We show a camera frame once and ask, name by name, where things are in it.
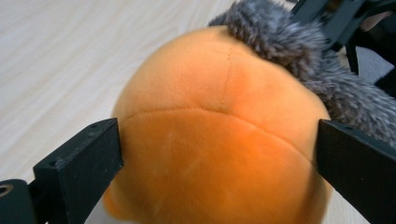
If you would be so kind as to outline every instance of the black plastic part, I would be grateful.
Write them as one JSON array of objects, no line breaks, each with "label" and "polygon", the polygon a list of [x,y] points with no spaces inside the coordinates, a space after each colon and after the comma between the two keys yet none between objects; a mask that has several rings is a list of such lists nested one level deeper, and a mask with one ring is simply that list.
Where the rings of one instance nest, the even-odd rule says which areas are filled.
[{"label": "black plastic part", "polygon": [[36,224],[29,189],[23,180],[0,182],[0,223]]},{"label": "black plastic part", "polygon": [[34,180],[29,184],[30,196],[35,209],[37,223],[46,223],[53,215],[53,206],[45,191],[41,190]]},{"label": "black plastic part", "polygon": [[327,39],[325,49],[335,51],[349,42],[364,19],[396,7],[396,0],[344,0],[329,13],[326,12],[328,3],[329,0],[300,0],[291,10],[292,20],[302,24],[321,22],[322,33]]},{"label": "black plastic part", "polygon": [[355,36],[352,36],[351,41],[346,44],[346,57],[350,71],[355,75],[359,75],[359,61],[358,52],[356,51]]},{"label": "black plastic part", "polygon": [[52,209],[38,208],[38,216],[49,224],[84,223],[121,167],[117,120],[88,126],[34,167],[31,189]]},{"label": "black plastic part", "polygon": [[375,85],[396,99],[396,68],[393,68],[386,76],[381,77]]},{"label": "black plastic part", "polygon": [[317,161],[318,172],[369,222],[396,223],[396,149],[321,120]]}]

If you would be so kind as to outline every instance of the wooden surface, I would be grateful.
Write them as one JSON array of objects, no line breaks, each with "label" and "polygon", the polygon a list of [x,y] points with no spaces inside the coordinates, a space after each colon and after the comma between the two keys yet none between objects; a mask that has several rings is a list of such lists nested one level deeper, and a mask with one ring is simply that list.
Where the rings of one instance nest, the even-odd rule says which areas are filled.
[{"label": "wooden surface", "polygon": [[[151,52],[205,27],[231,3],[0,1],[0,180],[32,181],[37,162],[110,118],[120,90]],[[99,203],[87,223],[118,222]],[[367,222],[334,193],[323,223]]]}]

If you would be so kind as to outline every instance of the gray fur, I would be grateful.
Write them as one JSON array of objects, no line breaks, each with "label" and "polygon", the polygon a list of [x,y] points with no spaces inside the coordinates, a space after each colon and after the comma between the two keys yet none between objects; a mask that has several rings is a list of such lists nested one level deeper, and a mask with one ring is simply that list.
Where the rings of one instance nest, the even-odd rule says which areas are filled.
[{"label": "gray fur", "polygon": [[287,68],[318,95],[332,120],[396,148],[396,101],[324,50],[320,24],[301,25],[290,18],[290,12],[270,0],[242,0],[209,25],[226,25],[262,58]]}]

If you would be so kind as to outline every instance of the stuffed toy head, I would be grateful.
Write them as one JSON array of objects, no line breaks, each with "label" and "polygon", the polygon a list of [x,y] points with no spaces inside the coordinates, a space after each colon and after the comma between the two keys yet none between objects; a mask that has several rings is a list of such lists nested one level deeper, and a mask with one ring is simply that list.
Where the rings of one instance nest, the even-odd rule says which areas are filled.
[{"label": "stuffed toy head", "polygon": [[311,78],[323,62],[331,62],[328,73],[341,69],[321,51],[318,26],[288,22],[289,12],[270,1],[243,1],[142,64],[114,109],[124,167],[104,196],[112,216],[321,221],[331,187],[316,170],[318,121],[350,116],[338,116],[344,105],[333,106],[327,92],[337,83]]}]

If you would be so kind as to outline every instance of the screw hole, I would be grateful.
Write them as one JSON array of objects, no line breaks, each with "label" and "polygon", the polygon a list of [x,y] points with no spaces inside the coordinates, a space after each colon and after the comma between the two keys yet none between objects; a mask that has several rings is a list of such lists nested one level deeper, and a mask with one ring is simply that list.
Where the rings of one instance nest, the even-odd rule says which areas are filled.
[{"label": "screw hole", "polygon": [[95,133],[88,133],[88,138],[93,138],[95,136]]},{"label": "screw hole", "polygon": [[0,197],[3,197],[5,195],[7,195],[8,193],[10,193],[13,188],[14,188],[14,186],[12,186],[12,185],[2,185],[2,186],[0,186]]},{"label": "screw hole", "polygon": [[56,166],[56,161],[50,161],[50,162],[49,162],[49,165],[50,165],[50,166]]}]

